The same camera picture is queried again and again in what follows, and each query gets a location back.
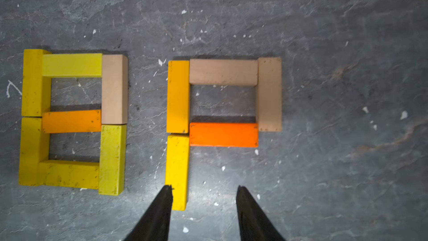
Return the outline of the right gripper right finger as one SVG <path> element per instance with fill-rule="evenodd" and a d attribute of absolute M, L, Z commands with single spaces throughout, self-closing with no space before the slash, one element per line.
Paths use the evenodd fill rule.
<path fill-rule="evenodd" d="M 236 205 L 242 241 L 285 241 L 245 186 L 237 189 Z"/>

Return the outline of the yellow block top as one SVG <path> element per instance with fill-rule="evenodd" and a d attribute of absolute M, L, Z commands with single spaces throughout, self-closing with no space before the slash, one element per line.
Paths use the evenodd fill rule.
<path fill-rule="evenodd" d="M 166 152 L 165 184 L 172 187 L 172 209 L 184 211 L 188 195 L 189 137 L 185 135 L 169 135 Z"/>

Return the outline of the yellow-green block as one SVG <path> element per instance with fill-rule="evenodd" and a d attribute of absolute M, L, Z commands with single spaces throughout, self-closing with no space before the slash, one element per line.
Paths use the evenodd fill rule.
<path fill-rule="evenodd" d="M 100 195 L 118 196 L 124 190 L 127 125 L 102 125 L 99 188 Z"/>

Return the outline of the yellow block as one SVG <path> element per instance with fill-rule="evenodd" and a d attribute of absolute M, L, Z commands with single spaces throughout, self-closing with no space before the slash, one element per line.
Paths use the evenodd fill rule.
<path fill-rule="evenodd" d="M 42 76 L 42 59 L 51 52 L 25 49 L 23 54 L 22 116 L 41 117 L 51 109 L 51 78 Z"/>
<path fill-rule="evenodd" d="M 43 132 L 42 118 L 22 118 L 19 163 L 20 185 L 40 185 L 40 163 L 48 160 L 49 146 L 50 135 Z"/>
<path fill-rule="evenodd" d="M 102 54 L 46 54 L 42 76 L 49 78 L 101 78 Z"/>
<path fill-rule="evenodd" d="M 184 211 L 188 195 L 189 137 L 185 135 L 169 135 L 166 152 L 165 184 L 172 187 L 172 209 Z"/>
<path fill-rule="evenodd" d="M 38 185 L 99 188 L 99 163 L 46 160 L 38 165 Z"/>

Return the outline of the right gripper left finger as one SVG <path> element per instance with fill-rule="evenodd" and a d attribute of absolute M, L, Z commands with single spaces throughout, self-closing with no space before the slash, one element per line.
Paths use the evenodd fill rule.
<path fill-rule="evenodd" d="M 161 188 L 125 241 L 167 241 L 173 204 L 172 187 Z"/>

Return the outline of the yellow block bottom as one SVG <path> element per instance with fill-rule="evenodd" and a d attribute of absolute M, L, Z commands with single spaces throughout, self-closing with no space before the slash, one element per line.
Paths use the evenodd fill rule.
<path fill-rule="evenodd" d="M 22 118 L 19 163 L 20 185 L 40 185 L 40 163 L 48 160 L 49 146 L 50 135 L 43 132 L 42 118 Z"/>

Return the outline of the tan block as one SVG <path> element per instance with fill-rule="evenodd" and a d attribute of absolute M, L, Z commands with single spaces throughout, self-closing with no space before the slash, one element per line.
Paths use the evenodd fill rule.
<path fill-rule="evenodd" d="M 258 61 L 191 59 L 189 82 L 192 85 L 254 87 L 258 83 Z"/>
<path fill-rule="evenodd" d="M 125 55 L 102 56 L 101 123 L 128 123 L 128 58 Z"/>
<path fill-rule="evenodd" d="M 256 122 L 261 132 L 282 130 L 282 59 L 258 59 Z"/>

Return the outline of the orange block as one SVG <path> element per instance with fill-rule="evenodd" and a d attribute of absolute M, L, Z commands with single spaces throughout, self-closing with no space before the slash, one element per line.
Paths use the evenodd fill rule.
<path fill-rule="evenodd" d="M 258 124 L 191 123 L 189 139 L 191 146 L 258 147 Z"/>
<path fill-rule="evenodd" d="M 46 112 L 42 115 L 43 133 L 100 132 L 101 110 Z"/>

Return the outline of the orange-yellow block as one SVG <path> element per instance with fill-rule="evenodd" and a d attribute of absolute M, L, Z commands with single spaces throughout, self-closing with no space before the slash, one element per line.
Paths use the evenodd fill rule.
<path fill-rule="evenodd" d="M 189 61 L 168 62 L 167 133 L 189 131 L 190 83 Z"/>

